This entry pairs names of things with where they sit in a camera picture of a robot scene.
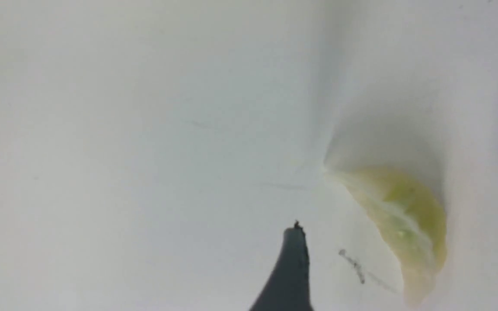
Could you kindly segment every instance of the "white surface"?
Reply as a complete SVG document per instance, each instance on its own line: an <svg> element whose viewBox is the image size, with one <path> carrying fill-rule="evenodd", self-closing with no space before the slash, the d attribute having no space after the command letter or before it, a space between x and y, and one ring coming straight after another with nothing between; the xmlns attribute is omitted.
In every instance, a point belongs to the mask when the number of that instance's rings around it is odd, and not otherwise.
<svg viewBox="0 0 498 311"><path fill-rule="evenodd" d="M498 310L498 0L348 3L0 0L0 311L248 309L295 219L316 311L400 310L338 256L400 287L322 178L384 112L443 172L424 309Z"/></svg>

